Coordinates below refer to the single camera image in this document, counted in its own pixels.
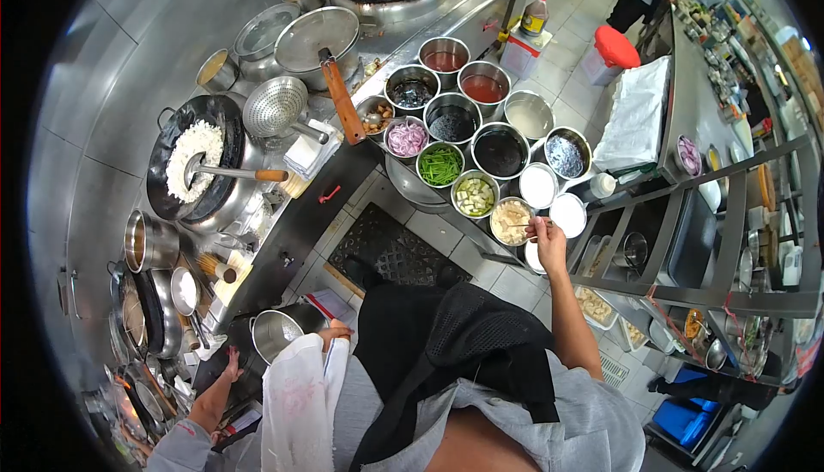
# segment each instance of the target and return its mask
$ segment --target hand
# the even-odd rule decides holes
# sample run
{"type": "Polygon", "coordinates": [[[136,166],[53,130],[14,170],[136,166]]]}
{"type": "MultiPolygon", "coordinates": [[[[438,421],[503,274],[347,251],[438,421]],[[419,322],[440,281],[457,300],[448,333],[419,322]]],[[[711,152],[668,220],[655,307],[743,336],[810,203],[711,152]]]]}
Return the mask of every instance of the hand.
{"type": "Polygon", "coordinates": [[[234,345],[229,346],[229,364],[226,365],[226,368],[223,370],[223,374],[229,377],[232,382],[237,381],[237,379],[243,374],[243,369],[237,367],[237,359],[241,355],[237,351],[237,347],[234,345]]]}
{"type": "Polygon", "coordinates": [[[566,273],[566,235],[549,218],[534,217],[529,221],[527,237],[538,243],[538,260],[552,277],[566,273]]]}
{"type": "Polygon", "coordinates": [[[323,338],[323,352],[326,352],[327,350],[329,350],[329,346],[332,343],[333,339],[349,339],[349,335],[355,334],[355,332],[351,330],[349,327],[347,327],[346,324],[334,318],[332,319],[332,322],[329,323],[328,328],[319,330],[317,334],[318,336],[323,338]]]}

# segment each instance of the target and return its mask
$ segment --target white towel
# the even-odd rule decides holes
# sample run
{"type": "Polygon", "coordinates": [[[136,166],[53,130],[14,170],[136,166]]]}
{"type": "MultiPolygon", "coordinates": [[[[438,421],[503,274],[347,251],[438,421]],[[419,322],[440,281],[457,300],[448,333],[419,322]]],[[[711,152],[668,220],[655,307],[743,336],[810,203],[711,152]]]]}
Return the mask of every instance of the white towel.
{"type": "Polygon", "coordinates": [[[313,119],[309,126],[329,134],[329,141],[321,145],[301,134],[283,156],[283,162],[304,180],[313,179],[343,141],[343,134],[329,124],[313,119]]]}

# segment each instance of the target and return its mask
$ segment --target dark sauce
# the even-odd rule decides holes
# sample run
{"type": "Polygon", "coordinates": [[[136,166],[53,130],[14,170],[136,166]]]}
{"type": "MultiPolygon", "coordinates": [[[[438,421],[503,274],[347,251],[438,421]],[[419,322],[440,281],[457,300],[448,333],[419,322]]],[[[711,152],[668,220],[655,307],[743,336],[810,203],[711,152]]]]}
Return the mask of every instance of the dark sauce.
{"type": "Polygon", "coordinates": [[[546,162],[564,177],[575,178],[583,173],[581,147],[557,134],[546,140],[546,162]]]}
{"type": "Polygon", "coordinates": [[[415,109],[426,106],[433,97],[433,90],[426,83],[412,79],[395,86],[389,96],[398,106],[415,109]]]}
{"type": "Polygon", "coordinates": [[[460,81],[460,87],[472,100],[494,104],[503,100],[507,92],[494,79],[484,75],[471,75],[460,81]]]}
{"type": "Polygon", "coordinates": [[[424,65],[436,72],[454,72],[467,64],[466,59],[451,52],[432,52],[424,57],[424,65]]]}
{"type": "Polygon", "coordinates": [[[469,111],[459,106],[432,109],[426,119],[429,132],[445,142],[462,142],[475,133],[478,125],[469,111]]]}
{"type": "Polygon", "coordinates": [[[518,139],[506,131],[492,130],[478,138],[475,158],[487,173],[510,177],[518,173],[526,156],[518,139]]]}

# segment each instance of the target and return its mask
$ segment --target black wok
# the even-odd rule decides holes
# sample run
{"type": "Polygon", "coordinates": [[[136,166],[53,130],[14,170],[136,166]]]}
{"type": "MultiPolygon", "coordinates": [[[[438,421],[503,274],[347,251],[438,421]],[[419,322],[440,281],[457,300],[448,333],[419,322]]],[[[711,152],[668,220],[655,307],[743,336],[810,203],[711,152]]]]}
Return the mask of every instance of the black wok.
{"type": "Polygon", "coordinates": [[[169,221],[182,219],[196,223],[211,216],[223,206],[232,194],[232,186],[236,179],[216,175],[199,200],[186,204],[169,194],[166,186],[166,167],[180,134],[197,120],[203,119],[215,127],[221,127],[223,131],[223,155],[219,166],[238,168],[243,158],[245,144],[242,116],[240,108],[229,97],[201,95],[183,104],[161,127],[160,136],[154,148],[151,149],[146,176],[146,193],[149,203],[160,218],[169,221]]]}

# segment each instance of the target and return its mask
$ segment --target skimmer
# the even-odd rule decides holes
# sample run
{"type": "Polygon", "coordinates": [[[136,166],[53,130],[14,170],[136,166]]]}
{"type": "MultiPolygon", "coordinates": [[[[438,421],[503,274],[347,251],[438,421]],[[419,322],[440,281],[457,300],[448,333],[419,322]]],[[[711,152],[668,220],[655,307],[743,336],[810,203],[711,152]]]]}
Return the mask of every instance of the skimmer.
{"type": "Polygon", "coordinates": [[[299,121],[303,116],[309,91],[300,79],[278,76],[255,89],[243,108],[243,125],[257,137],[288,136],[293,128],[320,144],[329,141],[329,134],[299,121]]]}

